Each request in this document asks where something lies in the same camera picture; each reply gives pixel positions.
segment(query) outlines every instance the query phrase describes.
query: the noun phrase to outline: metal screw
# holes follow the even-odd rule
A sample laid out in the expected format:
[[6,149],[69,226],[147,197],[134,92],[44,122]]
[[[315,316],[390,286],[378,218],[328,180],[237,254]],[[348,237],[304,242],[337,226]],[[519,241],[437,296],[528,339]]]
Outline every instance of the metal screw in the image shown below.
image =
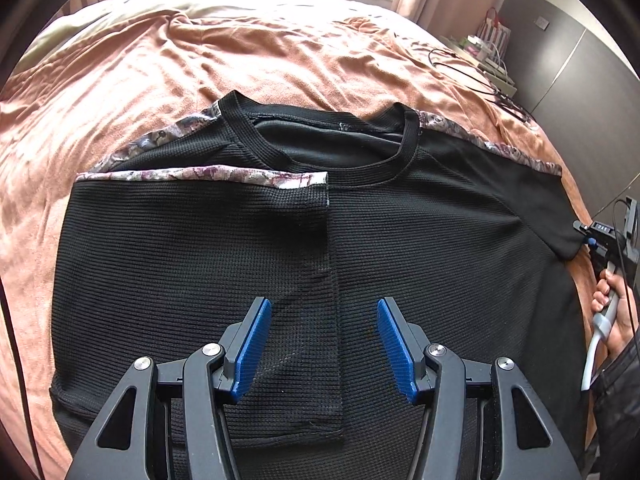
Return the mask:
[[151,366],[151,359],[149,359],[148,357],[139,357],[133,363],[133,367],[136,370],[146,370],[150,366]]
[[503,370],[513,370],[515,364],[508,357],[498,357],[498,366]]
[[428,350],[431,355],[435,355],[436,357],[439,357],[447,353],[447,349],[444,348],[444,346],[439,344],[429,345]]
[[218,343],[209,343],[202,347],[204,355],[218,355],[222,351],[222,346]]

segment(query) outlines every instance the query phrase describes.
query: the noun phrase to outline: black shirt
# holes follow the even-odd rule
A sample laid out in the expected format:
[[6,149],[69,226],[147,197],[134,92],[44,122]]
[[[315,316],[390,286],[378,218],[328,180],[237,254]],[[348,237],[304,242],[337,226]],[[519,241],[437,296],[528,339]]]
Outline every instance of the black shirt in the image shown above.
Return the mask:
[[[232,92],[95,171],[218,164],[327,176],[301,189],[74,185],[52,310],[52,398],[72,450],[135,358],[186,357],[262,295],[270,339],[229,415],[242,478],[403,479],[422,409],[397,391],[377,334],[376,301],[393,296],[460,357],[513,358],[580,456],[584,330],[563,261],[581,238],[555,165],[401,104],[364,121]],[[179,420],[174,432],[180,444]]]

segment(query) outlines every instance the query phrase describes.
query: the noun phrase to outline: neckline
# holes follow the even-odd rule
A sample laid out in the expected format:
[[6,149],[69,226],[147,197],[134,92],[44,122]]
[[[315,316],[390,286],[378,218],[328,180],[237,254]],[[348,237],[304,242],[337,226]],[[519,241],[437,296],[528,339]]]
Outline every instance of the neckline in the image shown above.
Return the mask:
[[[240,142],[268,168],[290,173],[326,171],[331,185],[366,186],[390,180],[409,165],[418,147],[420,133],[418,114],[401,103],[392,105],[368,121],[363,121],[346,112],[325,112],[290,105],[263,105],[237,91],[229,92],[220,99],[218,107],[225,122]],[[301,163],[281,152],[262,136],[249,116],[284,119],[292,117],[303,123],[330,124],[336,129],[361,132],[388,132],[402,128],[402,142],[395,155],[380,162],[354,168],[324,168]]]

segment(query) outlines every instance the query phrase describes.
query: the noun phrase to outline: hand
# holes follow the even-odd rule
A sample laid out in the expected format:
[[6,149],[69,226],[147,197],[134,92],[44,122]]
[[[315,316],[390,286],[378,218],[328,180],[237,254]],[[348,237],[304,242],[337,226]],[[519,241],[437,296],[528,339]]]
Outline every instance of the hand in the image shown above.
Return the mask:
[[638,310],[636,309],[636,300],[634,299],[631,289],[625,291],[625,282],[622,276],[611,274],[608,270],[603,270],[600,273],[600,277],[601,280],[596,286],[596,292],[593,293],[591,311],[595,314],[606,306],[609,301],[607,296],[611,289],[615,290],[620,298],[618,314],[611,328],[609,339],[606,341],[609,356],[613,360],[622,353],[634,336],[627,301],[630,301],[631,304],[631,313],[634,316],[633,326],[636,327],[636,329],[638,328]]

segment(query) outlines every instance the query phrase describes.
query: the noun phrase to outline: orange blanket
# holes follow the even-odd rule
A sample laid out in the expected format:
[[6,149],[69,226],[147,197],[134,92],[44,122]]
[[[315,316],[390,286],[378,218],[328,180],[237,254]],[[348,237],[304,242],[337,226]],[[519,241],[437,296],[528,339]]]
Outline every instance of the orange blanket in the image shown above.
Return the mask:
[[[401,101],[562,164],[542,130],[530,130],[430,68],[428,48],[365,18],[190,20],[163,10],[116,23],[9,80],[0,94],[0,271],[48,480],[62,479],[70,463],[48,393],[54,370],[49,323],[56,249],[76,173],[233,89],[259,102],[361,117]],[[578,216],[588,221],[566,168],[562,182]],[[569,269],[587,333],[594,278],[586,253]],[[33,463],[4,328],[0,416]]]

